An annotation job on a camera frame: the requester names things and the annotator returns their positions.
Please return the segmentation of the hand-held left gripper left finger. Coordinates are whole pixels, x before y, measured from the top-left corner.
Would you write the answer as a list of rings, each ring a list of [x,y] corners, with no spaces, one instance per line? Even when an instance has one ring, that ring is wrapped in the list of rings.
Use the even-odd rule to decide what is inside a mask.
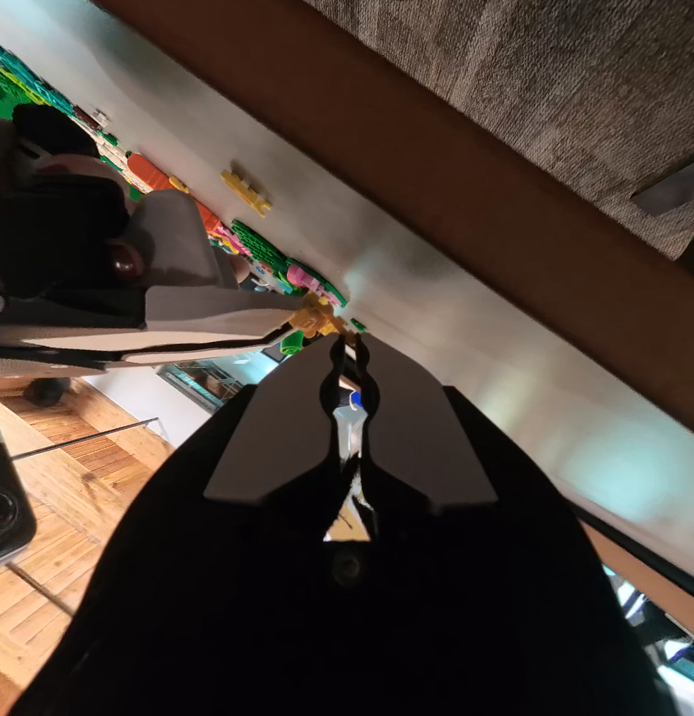
[[[258,504],[297,478],[341,471],[334,410],[346,338],[326,336],[278,365],[255,388],[203,495]]]

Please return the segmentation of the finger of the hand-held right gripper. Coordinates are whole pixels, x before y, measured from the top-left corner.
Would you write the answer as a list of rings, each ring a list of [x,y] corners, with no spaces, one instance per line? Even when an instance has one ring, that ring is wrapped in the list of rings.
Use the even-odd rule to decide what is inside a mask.
[[[20,327],[20,343],[52,349],[143,352],[164,346],[263,339],[303,306],[301,297],[272,291],[154,286],[145,293],[142,327]]]
[[[121,362],[138,365],[171,364],[181,361],[212,359],[261,351],[277,345],[288,334],[269,334],[258,339],[228,340],[208,344],[152,346],[122,355]]]

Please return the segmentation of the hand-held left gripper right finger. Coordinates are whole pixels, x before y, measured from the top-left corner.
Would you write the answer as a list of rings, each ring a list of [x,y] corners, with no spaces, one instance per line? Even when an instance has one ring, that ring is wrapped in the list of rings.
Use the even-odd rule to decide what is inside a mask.
[[[421,364],[361,334],[356,343],[363,407],[361,484],[377,507],[395,483],[430,508],[497,503],[498,497],[441,382]]]

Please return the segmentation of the yellow brick flower assembly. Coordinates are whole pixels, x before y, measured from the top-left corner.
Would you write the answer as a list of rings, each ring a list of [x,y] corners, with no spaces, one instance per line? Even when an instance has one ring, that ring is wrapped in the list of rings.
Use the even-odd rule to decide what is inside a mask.
[[[309,291],[302,300],[300,310],[288,319],[292,328],[301,330],[307,339],[340,334],[346,337],[347,345],[356,345],[355,332],[348,327],[345,319],[335,315],[334,307],[327,299]]]

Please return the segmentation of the grey desk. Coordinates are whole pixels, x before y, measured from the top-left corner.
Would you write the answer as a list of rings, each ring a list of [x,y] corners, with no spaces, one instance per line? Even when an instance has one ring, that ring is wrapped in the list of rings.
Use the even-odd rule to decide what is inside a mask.
[[[336,279],[575,503],[694,576],[694,434],[88,1],[0,1],[0,45],[125,145]],[[253,171],[272,212],[220,180]]]

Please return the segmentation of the person's right hand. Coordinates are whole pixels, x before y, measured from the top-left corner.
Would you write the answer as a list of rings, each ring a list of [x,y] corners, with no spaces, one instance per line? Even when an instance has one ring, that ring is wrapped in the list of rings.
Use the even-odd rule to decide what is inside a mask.
[[[136,204],[129,197],[128,185],[118,170],[102,162],[100,158],[62,153],[40,159],[36,172],[41,176],[70,175],[108,180],[111,186],[114,186],[119,192],[123,210],[126,214],[125,218],[121,217],[122,224],[120,229],[115,231],[116,235],[104,240],[104,245],[107,246],[107,253],[110,257],[111,270],[122,281],[126,282],[141,276],[145,270],[145,262],[142,256],[134,246],[129,245],[121,238]]]

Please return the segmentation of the green brick plant model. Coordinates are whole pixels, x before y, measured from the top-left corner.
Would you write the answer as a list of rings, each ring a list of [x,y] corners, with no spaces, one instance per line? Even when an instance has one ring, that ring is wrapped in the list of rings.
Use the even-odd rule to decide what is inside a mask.
[[[277,288],[286,296],[300,298],[302,304],[303,296],[312,291],[327,299],[333,305],[334,313],[335,309],[347,307],[348,300],[332,282],[308,264],[284,254],[244,222],[234,220],[230,227],[222,225],[218,231],[218,236],[208,235],[210,243],[233,257],[244,259],[262,278],[270,280],[268,288]],[[345,321],[356,335],[366,331],[366,327],[355,318]],[[303,339],[307,339],[301,330],[291,329],[293,333],[301,332]]]

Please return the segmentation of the yellow toothed brick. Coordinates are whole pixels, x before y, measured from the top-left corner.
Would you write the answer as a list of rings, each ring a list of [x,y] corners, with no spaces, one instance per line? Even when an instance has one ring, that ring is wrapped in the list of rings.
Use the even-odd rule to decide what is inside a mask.
[[[249,182],[233,170],[223,170],[220,174],[222,182],[254,210],[261,218],[265,218],[272,210],[270,202],[265,199]]]

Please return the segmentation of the orange curved brick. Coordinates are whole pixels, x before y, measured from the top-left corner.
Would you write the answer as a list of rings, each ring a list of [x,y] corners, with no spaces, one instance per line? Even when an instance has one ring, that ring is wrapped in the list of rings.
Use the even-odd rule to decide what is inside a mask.
[[[205,205],[203,205],[174,175],[169,175],[161,171],[152,164],[148,159],[140,154],[132,153],[126,159],[127,171],[129,175],[137,180],[139,184],[150,191],[167,191],[174,190],[184,193],[191,197],[198,207],[201,220],[205,226],[206,232],[210,236],[218,236],[218,229],[223,225],[220,218]]]

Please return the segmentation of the pile of mixed bricks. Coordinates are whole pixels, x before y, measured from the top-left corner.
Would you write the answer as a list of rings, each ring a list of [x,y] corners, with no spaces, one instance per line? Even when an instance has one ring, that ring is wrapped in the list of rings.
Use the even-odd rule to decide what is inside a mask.
[[[57,109],[94,138],[105,163],[121,173],[128,170],[130,152],[107,130],[109,119],[103,112],[84,111],[0,45],[0,118],[11,119],[13,109],[20,104]]]

